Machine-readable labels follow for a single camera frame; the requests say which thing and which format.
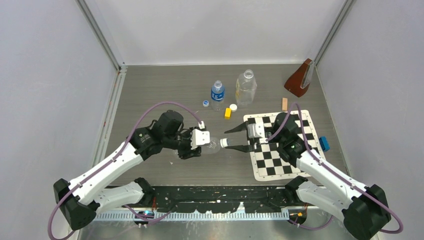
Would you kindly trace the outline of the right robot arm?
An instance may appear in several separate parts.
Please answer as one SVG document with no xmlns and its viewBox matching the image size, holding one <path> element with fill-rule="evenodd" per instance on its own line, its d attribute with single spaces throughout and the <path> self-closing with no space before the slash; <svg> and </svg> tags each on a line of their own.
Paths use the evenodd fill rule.
<svg viewBox="0 0 424 240">
<path fill-rule="evenodd" d="M 369 240 L 391 220 L 386 194 L 331 165 L 321 155 L 306 110 L 245 115 L 233 132 L 246 131 L 246 145 L 220 144 L 250 155 L 257 181 L 288 179 L 285 198 L 319 207 L 341 221 L 358 240 Z"/>
</svg>

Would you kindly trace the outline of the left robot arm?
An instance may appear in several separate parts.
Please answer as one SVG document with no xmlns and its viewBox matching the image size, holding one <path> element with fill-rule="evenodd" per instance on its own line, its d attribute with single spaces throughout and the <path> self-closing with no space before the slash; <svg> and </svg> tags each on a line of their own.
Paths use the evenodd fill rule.
<svg viewBox="0 0 424 240">
<path fill-rule="evenodd" d="M 153 202 L 154 190 L 145 179 L 115 188 L 108 188 L 109 184 L 162 149 L 176 150 L 182 160 L 199 157 L 210 139 L 203 121 L 184 129 L 183 116 L 168 110 L 150 125 L 134 129 L 114 153 L 92 169 L 70 181 L 57 180 L 53 191 L 58 209 L 76 231 L 111 209 L 128 204 L 148 207 Z"/>
</svg>

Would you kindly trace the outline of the clear plastic bottle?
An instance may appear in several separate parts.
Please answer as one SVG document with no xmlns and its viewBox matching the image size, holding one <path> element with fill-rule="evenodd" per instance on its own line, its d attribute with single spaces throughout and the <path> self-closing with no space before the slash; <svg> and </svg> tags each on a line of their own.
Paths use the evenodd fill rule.
<svg viewBox="0 0 424 240">
<path fill-rule="evenodd" d="M 221 149 L 220 140 L 217 139 L 216 137 L 211 137 L 210 144 L 200 146 L 200 147 L 201 147 L 201 156 L 216 154 Z M 177 150 L 173 150 L 173 153 L 177 158 L 179 158 Z"/>
</svg>

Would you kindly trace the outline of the blue label water bottle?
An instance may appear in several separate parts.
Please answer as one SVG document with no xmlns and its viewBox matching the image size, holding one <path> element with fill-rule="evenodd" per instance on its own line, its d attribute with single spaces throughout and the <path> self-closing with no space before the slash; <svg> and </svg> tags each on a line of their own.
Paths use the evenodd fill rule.
<svg viewBox="0 0 424 240">
<path fill-rule="evenodd" d="M 210 90 L 210 104 L 213 110 L 220 111 L 224 105 L 225 87 L 220 80 L 216 80 Z"/>
</svg>

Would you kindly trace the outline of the fruit label plastic bottle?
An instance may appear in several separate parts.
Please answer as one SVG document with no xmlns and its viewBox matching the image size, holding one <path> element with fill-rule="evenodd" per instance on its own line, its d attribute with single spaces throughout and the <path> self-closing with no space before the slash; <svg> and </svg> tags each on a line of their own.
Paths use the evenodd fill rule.
<svg viewBox="0 0 424 240">
<path fill-rule="evenodd" d="M 257 82 L 251 69 L 245 70 L 236 80 L 235 99 L 238 106 L 246 106 L 254 101 Z"/>
</svg>

